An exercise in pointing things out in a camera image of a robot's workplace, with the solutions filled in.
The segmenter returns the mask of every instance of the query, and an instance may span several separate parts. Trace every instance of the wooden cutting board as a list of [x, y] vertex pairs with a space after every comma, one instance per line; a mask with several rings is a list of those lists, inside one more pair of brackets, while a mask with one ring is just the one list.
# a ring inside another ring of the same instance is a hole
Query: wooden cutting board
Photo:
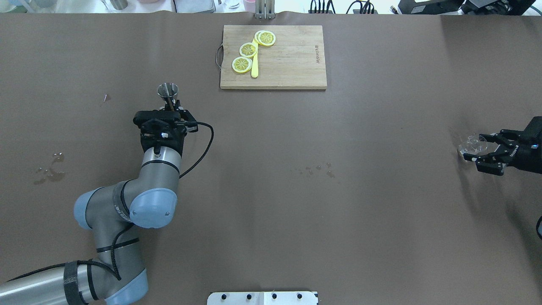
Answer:
[[[260, 75], [239, 74], [231, 68], [239, 47], [252, 42], [259, 30], [275, 33], [271, 47], [259, 46]], [[222, 89], [325, 90], [327, 88], [322, 26], [224, 26]]]

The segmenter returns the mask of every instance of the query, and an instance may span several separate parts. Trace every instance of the tabletop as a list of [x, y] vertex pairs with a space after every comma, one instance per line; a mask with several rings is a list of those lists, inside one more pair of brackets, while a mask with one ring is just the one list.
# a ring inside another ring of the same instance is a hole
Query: tabletop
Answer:
[[[132, 117], [171, 81], [215, 141], [172, 223], [140, 230], [137, 304], [274, 289], [321, 305], [541, 303], [542, 176], [479, 173], [457, 145], [542, 113], [542, 18], [13, 15], [0, 15], [0, 281], [95, 256], [73, 203], [137, 176]], [[221, 90], [225, 24], [322, 25], [327, 90]], [[208, 139], [189, 134], [184, 168]], [[41, 182], [40, 167], [64, 174]]]

